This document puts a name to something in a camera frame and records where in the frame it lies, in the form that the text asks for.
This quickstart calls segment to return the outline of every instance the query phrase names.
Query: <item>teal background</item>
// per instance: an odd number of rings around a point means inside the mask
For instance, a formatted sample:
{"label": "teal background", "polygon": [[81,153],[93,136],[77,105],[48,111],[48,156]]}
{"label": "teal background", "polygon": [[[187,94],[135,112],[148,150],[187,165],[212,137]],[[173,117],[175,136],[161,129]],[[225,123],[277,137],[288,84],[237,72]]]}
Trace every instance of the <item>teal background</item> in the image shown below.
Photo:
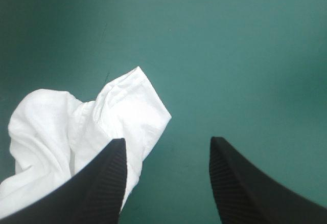
{"label": "teal background", "polygon": [[219,223],[209,140],[327,207],[327,0],[0,0],[7,125],[38,88],[92,100],[137,65],[172,115],[120,223]]}

